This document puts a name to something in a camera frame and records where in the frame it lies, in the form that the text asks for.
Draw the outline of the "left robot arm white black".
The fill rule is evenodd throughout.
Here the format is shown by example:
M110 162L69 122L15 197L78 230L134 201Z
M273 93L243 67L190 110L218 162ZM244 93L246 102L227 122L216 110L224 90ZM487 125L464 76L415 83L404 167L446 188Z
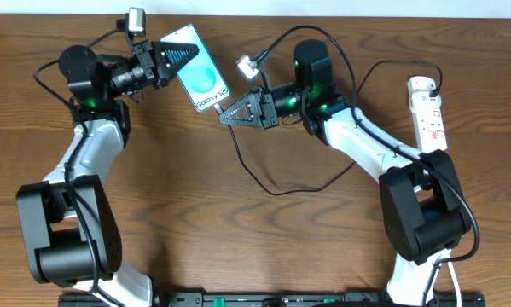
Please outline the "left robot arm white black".
M23 185L16 203L35 281L86 291L110 306L161 306L151 277L123 258L103 183L131 132L122 95L167 86L199 54L193 43L142 41L132 54L98 55L73 45L54 61L73 93L65 102L74 137L42 182Z

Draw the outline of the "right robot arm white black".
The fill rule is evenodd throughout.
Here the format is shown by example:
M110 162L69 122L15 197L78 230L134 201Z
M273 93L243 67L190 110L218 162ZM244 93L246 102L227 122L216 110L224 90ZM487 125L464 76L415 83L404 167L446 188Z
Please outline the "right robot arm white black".
M479 227L463 196L456 169L441 148L412 148L371 123L335 89L327 45L309 39L295 46L295 80L264 83L227 108L220 123L269 129L280 118L298 114L307 132L341 151L379 184L386 235L397 256L385 294L388 303L443 306L434 292L443 265L466 260L451 251L467 233L480 243Z

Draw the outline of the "Galaxy S25 smartphone cyan screen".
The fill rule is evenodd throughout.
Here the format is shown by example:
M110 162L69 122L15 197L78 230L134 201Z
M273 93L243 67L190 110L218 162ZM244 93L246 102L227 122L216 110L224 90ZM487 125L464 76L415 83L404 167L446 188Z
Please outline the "Galaxy S25 smartphone cyan screen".
M198 112L204 112L230 96L228 85L192 24L162 37L160 41L191 43L198 47L198 55L177 73Z

